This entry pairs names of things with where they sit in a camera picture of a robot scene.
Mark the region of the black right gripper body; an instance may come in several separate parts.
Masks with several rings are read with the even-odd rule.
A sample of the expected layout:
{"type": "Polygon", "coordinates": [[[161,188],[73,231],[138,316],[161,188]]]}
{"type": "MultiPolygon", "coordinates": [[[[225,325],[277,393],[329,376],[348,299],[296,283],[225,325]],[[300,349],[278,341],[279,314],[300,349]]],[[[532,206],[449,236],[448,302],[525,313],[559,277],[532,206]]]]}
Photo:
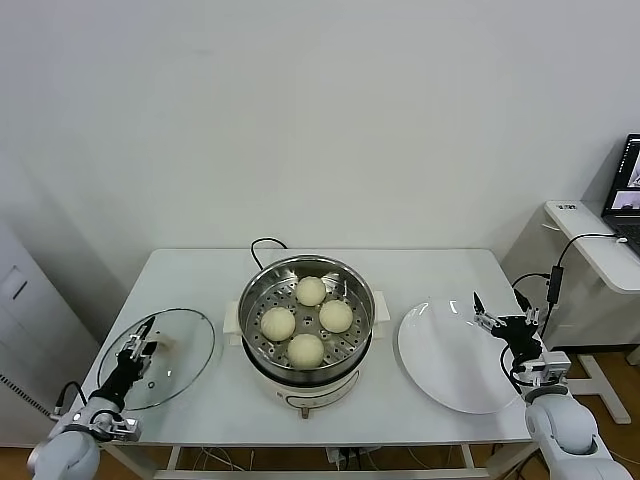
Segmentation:
{"type": "Polygon", "coordinates": [[[504,340],[514,360],[536,360],[542,352],[541,342],[534,338],[537,326],[527,322],[526,316],[498,318],[494,336],[504,340]]]}

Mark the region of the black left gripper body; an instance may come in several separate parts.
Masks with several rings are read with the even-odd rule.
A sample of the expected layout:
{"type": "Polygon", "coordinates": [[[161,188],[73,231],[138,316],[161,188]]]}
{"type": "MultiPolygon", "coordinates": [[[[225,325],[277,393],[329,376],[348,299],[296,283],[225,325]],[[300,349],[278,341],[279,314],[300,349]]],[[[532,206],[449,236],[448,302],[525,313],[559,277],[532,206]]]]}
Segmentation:
{"type": "Polygon", "coordinates": [[[144,362],[135,357],[130,349],[117,356],[117,365],[107,380],[97,389],[97,396],[106,399],[118,408],[125,407],[125,397],[133,384],[142,377],[144,362]]]}

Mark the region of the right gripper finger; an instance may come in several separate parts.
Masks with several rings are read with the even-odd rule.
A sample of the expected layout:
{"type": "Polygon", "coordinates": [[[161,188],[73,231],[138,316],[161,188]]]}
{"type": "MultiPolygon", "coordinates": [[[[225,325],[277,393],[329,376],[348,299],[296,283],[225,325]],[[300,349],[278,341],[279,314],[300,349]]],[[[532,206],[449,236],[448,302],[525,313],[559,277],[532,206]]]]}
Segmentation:
{"type": "Polygon", "coordinates": [[[494,331],[503,326],[502,321],[494,315],[488,313],[479,295],[473,293],[474,321],[483,330],[494,334],[494,331]]]}
{"type": "Polygon", "coordinates": [[[529,299],[526,296],[524,296],[520,291],[515,292],[515,297],[519,307],[521,308],[522,312],[526,316],[525,323],[537,325],[538,317],[539,317],[539,309],[534,308],[531,302],[529,301],[529,299]]]}

